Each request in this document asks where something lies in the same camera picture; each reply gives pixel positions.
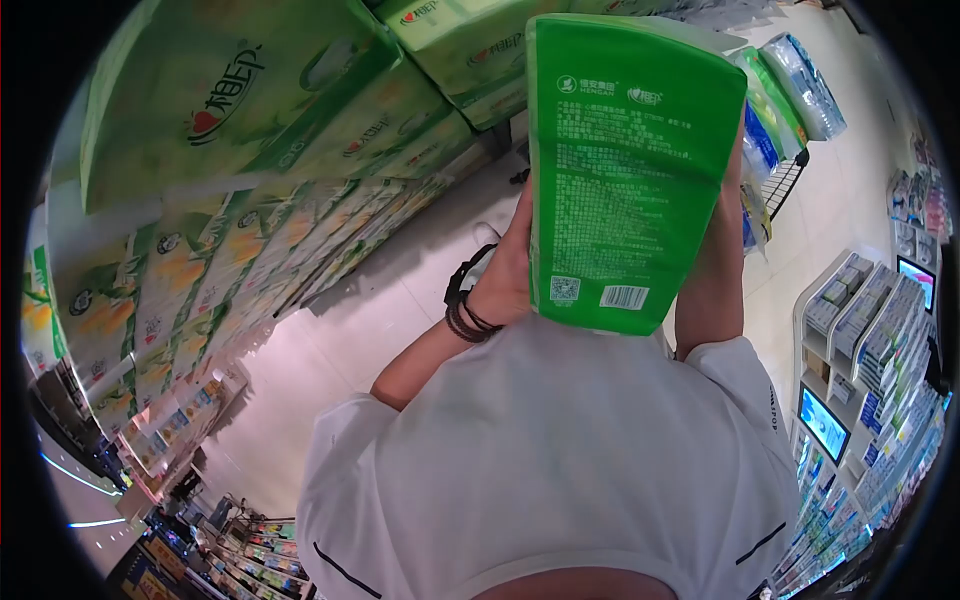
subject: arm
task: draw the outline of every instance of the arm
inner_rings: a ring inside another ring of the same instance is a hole
[[[487,270],[470,292],[470,310],[491,324],[509,325],[530,312],[530,182],[523,188],[510,227],[497,245]],[[464,323],[470,317],[461,307]],[[400,353],[373,382],[371,396],[398,411],[410,403],[437,369],[472,346],[440,321]]]
[[[709,342],[743,335],[743,215],[740,163],[743,118],[713,216],[693,270],[677,295],[677,360]]]

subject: wire rack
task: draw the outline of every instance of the wire rack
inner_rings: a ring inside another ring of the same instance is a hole
[[[777,167],[777,172],[760,186],[760,193],[767,205],[767,212],[770,213],[771,221],[780,212],[783,203],[786,202],[786,197],[790,195],[790,191],[793,190],[793,186],[797,184],[797,180],[800,178],[800,173],[804,171],[809,161],[810,152],[804,148],[793,160],[782,162]]]

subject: shoe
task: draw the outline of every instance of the shoe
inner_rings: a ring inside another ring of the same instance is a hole
[[[477,248],[483,248],[488,244],[499,244],[500,234],[491,224],[481,221],[473,225],[473,241],[476,242]]]

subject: white t-shirt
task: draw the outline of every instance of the white t-shirt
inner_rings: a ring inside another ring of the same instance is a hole
[[[331,600],[467,600],[572,566],[744,600],[800,502],[746,338],[681,363],[653,337],[537,315],[448,360],[401,413],[351,396],[308,451],[299,554]]]

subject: hand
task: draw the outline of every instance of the hand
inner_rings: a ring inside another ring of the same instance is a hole
[[[507,232],[487,270],[467,296],[470,310],[489,324],[509,325],[530,312],[530,225],[534,213],[531,183],[528,179],[523,186]]]

